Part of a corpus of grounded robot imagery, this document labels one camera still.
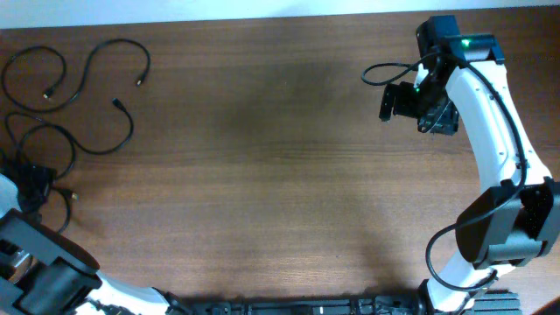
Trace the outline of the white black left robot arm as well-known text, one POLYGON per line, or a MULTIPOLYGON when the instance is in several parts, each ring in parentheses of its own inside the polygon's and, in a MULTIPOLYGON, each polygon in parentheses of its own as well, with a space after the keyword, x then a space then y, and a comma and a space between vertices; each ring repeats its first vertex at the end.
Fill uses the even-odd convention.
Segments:
POLYGON ((1 176, 1 311, 6 314, 194 314, 171 293, 107 277, 82 247, 21 211, 1 176))

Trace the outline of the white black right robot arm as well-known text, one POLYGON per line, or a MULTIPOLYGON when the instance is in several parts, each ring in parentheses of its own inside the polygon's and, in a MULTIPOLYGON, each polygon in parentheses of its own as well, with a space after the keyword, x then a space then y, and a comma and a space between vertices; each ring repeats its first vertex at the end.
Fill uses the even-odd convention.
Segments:
POLYGON ((416 29, 420 53, 409 83, 383 82, 380 118, 406 116, 421 133, 464 126, 480 196, 449 226, 457 251, 408 296, 379 296, 377 314, 516 314, 517 297, 494 292, 501 277, 546 256, 559 236, 559 184, 536 154, 508 87, 504 54, 491 34, 464 35, 453 16, 416 29))

